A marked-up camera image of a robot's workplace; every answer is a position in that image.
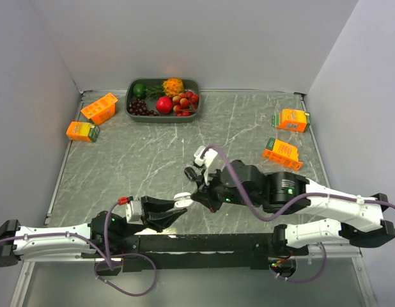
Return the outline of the white earbud charging case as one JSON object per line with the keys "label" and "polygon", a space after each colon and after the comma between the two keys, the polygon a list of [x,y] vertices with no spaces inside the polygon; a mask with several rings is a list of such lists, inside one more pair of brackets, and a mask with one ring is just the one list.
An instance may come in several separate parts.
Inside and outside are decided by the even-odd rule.
{"label": "white earbud charging case", "polygon": [[191,193],[182,192],[174,196],[174,207],[177,209],[184,209],[193,204]]}

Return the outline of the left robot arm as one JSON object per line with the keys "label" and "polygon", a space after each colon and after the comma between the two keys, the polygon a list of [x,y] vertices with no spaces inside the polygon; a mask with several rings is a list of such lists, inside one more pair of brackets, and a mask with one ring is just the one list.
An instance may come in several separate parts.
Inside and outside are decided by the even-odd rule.
{"label": "left robot arm", "polygon": [[109,209],[88,223],[55,228],[22,226],[16,219],[8,220],[0,226],[0,267],[41,256],[78,253],[99,255],[113,268],[112,256],[122,249],[127,237],[147,228],[163,232],[192,203],[189,193],[179,193],[173,200],[124,196],[111,207],[123,206],[124,216]]}

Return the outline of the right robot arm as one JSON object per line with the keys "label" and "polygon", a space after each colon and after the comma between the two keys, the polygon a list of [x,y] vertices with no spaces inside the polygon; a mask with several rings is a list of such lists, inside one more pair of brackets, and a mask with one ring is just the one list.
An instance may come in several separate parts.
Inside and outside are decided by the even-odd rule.
{"label": "right robot arm", "polygon": [[184,170],[186,177],[197,185],[193,201],[217,212],[225,203],[245,205],[238,190],[238,179],[254,208],[262,208],[262,219],[291,214],[319,216],[319,221],[306,224],[280,224],[272,236],[273,250],[286,255],[292,249],[315,242],[346,241],[358,248],[378,248],[395,238],[395,227],[383,217],[390,205],[384,194],[370,197],[353,196],[320,185],[311,179],[279,171],[263,173],[240,160],[227,168],[193,168]]}

